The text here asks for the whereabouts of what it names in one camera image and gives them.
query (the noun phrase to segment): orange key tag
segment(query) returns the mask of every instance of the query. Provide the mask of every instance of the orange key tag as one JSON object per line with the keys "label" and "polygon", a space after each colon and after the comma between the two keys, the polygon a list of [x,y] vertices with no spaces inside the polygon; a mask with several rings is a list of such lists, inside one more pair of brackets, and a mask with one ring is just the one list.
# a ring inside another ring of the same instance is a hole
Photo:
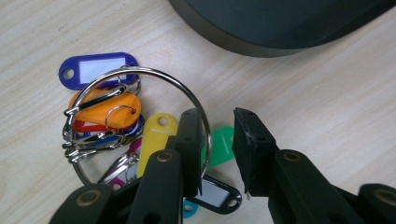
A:
{"label": "orange key tag", "polygon": [[137,177],[142,176],[145,172],[151,154],[165,149],[168,137],[177,134],[177,126],[177,120],[164,113],[155,114],[146,120],[137,165]]}
{"label": "orange key tag", "polygon": [[[88,102],[108,92],[94,89],[87,94],[84,102]],[[78,97],[79,92],[72,98],[69,108]],[[142,105],[139,98],[132,93],[125,92],[114,96],[97,105],[92,105],[77,112],[76,120],[100,124],[109,128],[124,129],[134,124],[140,116]]]}

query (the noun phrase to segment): light wood surface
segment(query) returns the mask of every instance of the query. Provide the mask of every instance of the light wood surface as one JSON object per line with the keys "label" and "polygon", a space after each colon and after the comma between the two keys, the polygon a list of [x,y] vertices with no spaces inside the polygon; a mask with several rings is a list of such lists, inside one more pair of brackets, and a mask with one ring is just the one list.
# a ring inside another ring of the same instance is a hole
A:
{"label": "light wood surface", "polygon": [[[221,49],[167,1],[1,1],[0,223],[48,223],[81,187],[61,130],[74,94],[58,78],[75,55],[125,51],[191,89],[212,129],[233,110],[254,111],[280,148],[303,152],[334,185],[396,188],[396,8],[340,40],[274,58]],[[142,78],[145,113],[178,118],[183,94]],[[235,161],[210,171],[244,190]],[[246,197],[233,214],[200,208],[185,223],[272,223],[267,200]]]}

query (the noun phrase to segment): wooden table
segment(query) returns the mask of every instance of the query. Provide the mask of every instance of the wooden table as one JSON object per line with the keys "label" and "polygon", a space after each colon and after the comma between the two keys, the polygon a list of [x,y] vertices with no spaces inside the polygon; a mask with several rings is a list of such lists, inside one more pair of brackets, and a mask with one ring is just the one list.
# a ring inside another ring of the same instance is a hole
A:
{"label": "wooden table", "polygon": [[[303,152],[334,185],[396,188],[396,8],[331,44],[264,59],[221,49],[167,1],[3,1],[0,4],[0,222],[47,223],[81,187],[64,158],[63,111],[75,94],[58,78],[75,55],[125,51],[182,81],[212,130],[254,111],[280,148]],[[144,113],[178,118],[191,104],[142,78]],[[209,171],[244,190],[235,161]],[[271,223],[265,198],[233,214],[200,208],[185,223]]]}

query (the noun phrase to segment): large metal ring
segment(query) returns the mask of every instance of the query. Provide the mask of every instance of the large metal ring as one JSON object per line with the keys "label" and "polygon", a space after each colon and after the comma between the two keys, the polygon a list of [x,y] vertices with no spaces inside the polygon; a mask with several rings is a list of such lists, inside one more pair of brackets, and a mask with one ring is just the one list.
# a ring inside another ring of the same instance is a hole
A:
{"label": "large metal ring", "polygon": [[[195,95],[185,86],[183,85],[180,81],[175,79],[174,77],[171,77],[170,75],[167,75],[166,73],[151,69],[151,68],[146,68],[146,67],[136,67],[136,66],[131,66],[131,67],[122,67],[119,69],[115,69],[112,71],[109,71],[107,73],[102,74],[101,76],[97,77],[94,79],[91,83],[89,83],[78,95],[76,98],[76,101],[73,103],[72,107],[80,105],[85,97],[88,95],[88,93],[93,90],[95,87],[97,87],[100,83],[111,79],[113,77],[119,77],[123,75],[128,75],[128,74],[138,74],[138,75],[147,75],[147,76],[152,76],[152,77],[158,77],[179,90],[181,90],[190,100],[191,102],[197,107],[198,109],[201,110],[202,112],[202,123],[204,124],[204,130],[205,130],[205,145],[206,145],[206,157],[205,157],[205,162],[203,165],[203,169],[201,172],[201,177],[204,177],[204,174],[206,172],[207,166],[210,161],[210,156],[211,156],[211,151],[212,151],[212,143],[211,143],[211,132],[209,128],[209,122],[207,120],[206,113],[204,111],[204,108],[201,106],[201,103],[198,101],[198,99],[195,97]],[[70,114],[67,116],[66,124],[64,125],[63,129],[63,137],[64,140],[66,141],[66,145],[73,145],[74,142],[74,136],[75,136],[75,131],[72,128],[72,124],[74,122],[75,115]],[[91,181],[90,179],[85,175],[83,172],[79,162],[73,163],[73,167],[76,170],[76,173],[79,177],[79,179],[82,181],[84,185],[90,184]]]}

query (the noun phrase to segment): bunch of key tags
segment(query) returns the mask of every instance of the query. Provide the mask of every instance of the bunch of key tags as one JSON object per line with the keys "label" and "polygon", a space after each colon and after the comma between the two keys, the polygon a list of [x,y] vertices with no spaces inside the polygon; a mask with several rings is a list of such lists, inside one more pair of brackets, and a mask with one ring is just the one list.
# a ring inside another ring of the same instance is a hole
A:
{"label": "bunch of key tags", "polygon": [[[177,134],[178,123],[173,116],[158,113],[145,118],[142,115],[142,105],[137,97],[141,81],[136,74],[107,79],[94,89],[86,90],[99,75],[124,66],[138,64],[132,55],[116,52],[71,57],[60,67],[62,84],[78,91],[64,111],[67,116],[63,130],[66,140],[63,144],[64,155],[84,184],[91,183],[91,180],[81,172],[80,161],[94,160],[96,157],[93,155],[111,151],[107,156],[112,158],[107,159],[112,164],[107,170],[99,172],[100,177],[94,182],[119,189],[141,177],[149,156],[164,149],[168,137]],[[213,132],[212,142],[216,147],[212,148],[209,167],[233,159],[232,138],[231,127]],[[184,217],[192,216],[198,204],[216,213],[228,214],[241,203],[241,194],[237,189],[212,176],[204,176],[202,188],[203,195],[184,200],[183,207],[188,208],[183,210]]]}

